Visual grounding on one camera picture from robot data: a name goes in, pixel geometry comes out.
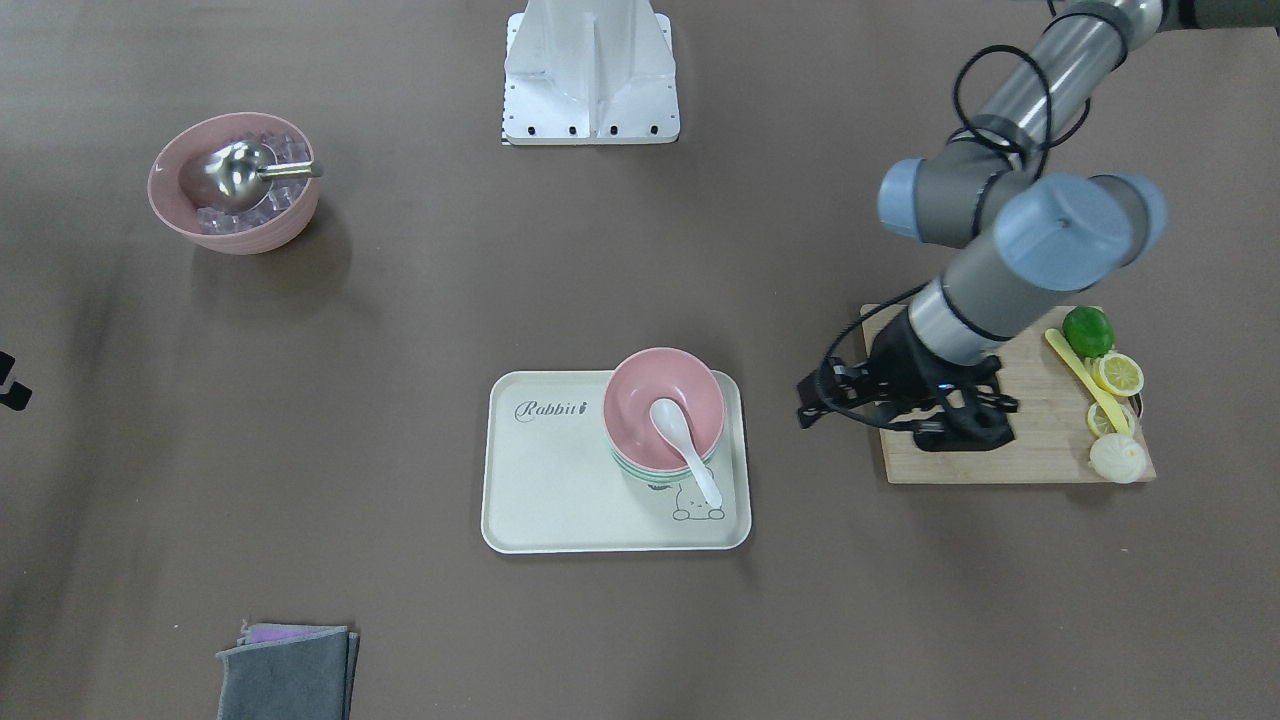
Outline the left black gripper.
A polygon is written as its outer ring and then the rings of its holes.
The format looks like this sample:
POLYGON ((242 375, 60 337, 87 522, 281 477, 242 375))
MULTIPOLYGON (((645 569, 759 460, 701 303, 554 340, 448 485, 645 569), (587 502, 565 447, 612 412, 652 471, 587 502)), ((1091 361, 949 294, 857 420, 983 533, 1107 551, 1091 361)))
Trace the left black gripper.
POLYGON ((845 365, 829 359, 829 370, 814 370, 797 383, 797 423, 813 427, 828 414, 879 402, 892 407, 886 420, 858 420, 911 434, 925 452, 991 451, 1015 439, 1009 416, 1019 401, 1002 392, 1000 357, 959 365, 934 355, 916 337, 901 311, 874 338, 865 361, 845 365))

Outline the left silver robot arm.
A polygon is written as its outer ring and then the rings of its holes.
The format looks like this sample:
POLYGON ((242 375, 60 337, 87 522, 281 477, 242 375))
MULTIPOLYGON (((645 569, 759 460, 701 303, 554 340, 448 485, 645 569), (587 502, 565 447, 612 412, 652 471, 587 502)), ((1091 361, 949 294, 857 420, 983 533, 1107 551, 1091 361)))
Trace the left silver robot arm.
POLYGON ((1096 88, 1161 32, 1276 28, 1275 1, 1065 1, 1036 46, 1009 47, 1010 77, 932 159, 886 173, 877 200, 896 234, 957 250, 863 363, 826 351, 797 383, 797 421, 838 414, 906 432, 927 452, 1012 442, 1018 401, 998 350, 1050 309, 1149 251, 1169 222, 1155 183, 1128 173, 1050 174, 1050 152, 1087 118, 1096 88))

